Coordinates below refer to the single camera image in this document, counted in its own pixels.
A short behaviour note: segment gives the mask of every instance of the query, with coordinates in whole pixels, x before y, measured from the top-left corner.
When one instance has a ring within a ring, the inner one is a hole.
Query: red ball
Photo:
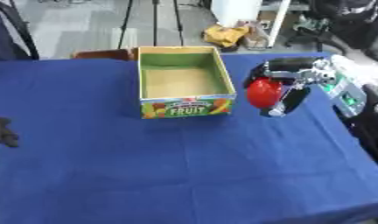
[[[247,97],[250,104],[259,108],[267,109],[274,106],[282,96],[282,82],[273,81],[269,78],[257,78],[248,87]]]

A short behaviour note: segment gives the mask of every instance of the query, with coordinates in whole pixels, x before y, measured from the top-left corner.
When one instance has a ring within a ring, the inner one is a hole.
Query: cardboard
[[[229,114],[236,92],[214,47],[140,47],[142,118]]]

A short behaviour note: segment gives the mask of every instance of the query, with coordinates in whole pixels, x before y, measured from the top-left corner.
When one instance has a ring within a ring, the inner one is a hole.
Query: fruit label
[[[220,99],[182,99],[182,101],[145,102],[142,105],[143,118],[207,116],[230,112],[232,100]]]
[[[208,114],[211,103],[206,101],[174,102],[166,107],[168,116],[203,116]]]

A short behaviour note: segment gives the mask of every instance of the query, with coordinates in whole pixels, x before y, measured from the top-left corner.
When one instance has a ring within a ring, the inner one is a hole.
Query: white pillar
[[[212,12],[224,27],[234,27],[238,20],[256,20],[263,0],[213,0]]]

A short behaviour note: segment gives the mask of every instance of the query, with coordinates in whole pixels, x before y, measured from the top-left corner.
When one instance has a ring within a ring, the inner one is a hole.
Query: yellow bag
[[[230,47],[234,46],[248,32],[249,27],[246,25],[237,28],[224,28],[215,24],[204,31],[204,40],[218,46]]]

